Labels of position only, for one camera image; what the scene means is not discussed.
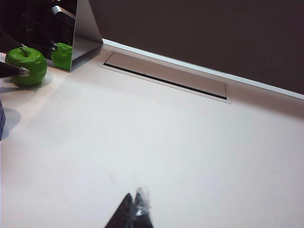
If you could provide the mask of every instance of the mirror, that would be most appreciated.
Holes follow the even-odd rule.
[[[83,19],[84,13],[88,20],[78,23],[77,32],[76,15]],[[86,37],[93,32],[89,31],[89,23],[95,24],[95,20],[87,0],[1,0],[0,50],[34,48],[44,55],[49,66],[70,71],[73,60],[101,47],[99,32],[93,41]]]

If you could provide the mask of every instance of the table surface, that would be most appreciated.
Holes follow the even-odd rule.
[[[303,100],[226,80],[224,103],[102,53],[36,88],[2,80],[2,228],[102,228],[138,187],[156,228],[304,227]]]

